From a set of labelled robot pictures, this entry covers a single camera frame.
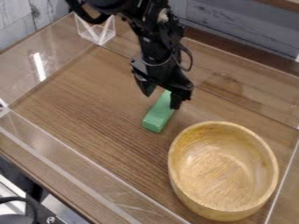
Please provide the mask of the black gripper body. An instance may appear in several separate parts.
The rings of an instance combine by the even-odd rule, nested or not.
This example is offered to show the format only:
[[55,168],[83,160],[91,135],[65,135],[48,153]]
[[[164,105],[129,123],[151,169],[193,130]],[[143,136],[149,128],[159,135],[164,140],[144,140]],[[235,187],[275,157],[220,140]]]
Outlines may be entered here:
[[133,75],[141,74],[156,84],[156,86],[160,86],[168,91],[187,92],[191,99],[193,90],[192,82],[172,60],[160,66],[149,66],[143,62],[140,57],[136,57],[131,59],[131,71]]

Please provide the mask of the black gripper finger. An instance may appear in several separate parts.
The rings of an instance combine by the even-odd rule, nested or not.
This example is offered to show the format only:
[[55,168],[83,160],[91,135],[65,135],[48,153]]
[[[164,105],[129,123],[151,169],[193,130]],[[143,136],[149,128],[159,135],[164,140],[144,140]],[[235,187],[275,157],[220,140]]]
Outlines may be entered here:
[[171,109],[179,109],[181,103],[189,99],[189,95],[184,91],[171,92]]
[[135,82],[143,94],[149,97],[156,89],[156,84],[141,74],[135,74]]

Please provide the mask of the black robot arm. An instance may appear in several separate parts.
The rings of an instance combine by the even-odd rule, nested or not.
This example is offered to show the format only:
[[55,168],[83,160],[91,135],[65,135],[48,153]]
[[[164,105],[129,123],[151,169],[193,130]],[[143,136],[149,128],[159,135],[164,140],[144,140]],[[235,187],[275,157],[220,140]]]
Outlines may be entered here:
[[161,87],[171,92],[169,108],[191,99],[193,85],[185,77],[192,70],[181,65],[189,49],[181,44],[184,27],[168,0],[65,0],[79,17],[93,25],[117,15],[127,21],[140,45],[140,56],[131,60],[135,82],[144,95]]

